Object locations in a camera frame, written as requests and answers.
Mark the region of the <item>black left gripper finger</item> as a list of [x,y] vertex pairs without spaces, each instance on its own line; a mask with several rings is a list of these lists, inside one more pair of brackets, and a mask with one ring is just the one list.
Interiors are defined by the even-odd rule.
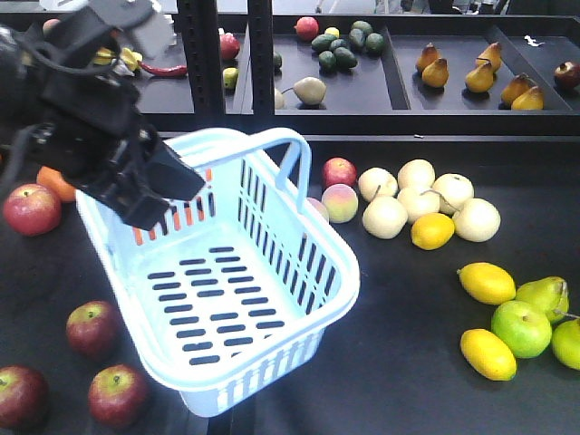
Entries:
[[96,179],[95,199],[129,226],[152,229],[163,217],[169,203],[135,179]]
[[145,175],[151,190],[163,198],[191,200],[206,184],[166,143],[159,143],[152,152],[145,163]]

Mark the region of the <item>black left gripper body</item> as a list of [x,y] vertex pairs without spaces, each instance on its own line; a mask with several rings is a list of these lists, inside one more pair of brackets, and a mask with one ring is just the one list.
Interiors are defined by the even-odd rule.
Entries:
[[146,162],[154,133],[137,88],[114,72],[34,69],[34,152],[96,199],[150,199]]

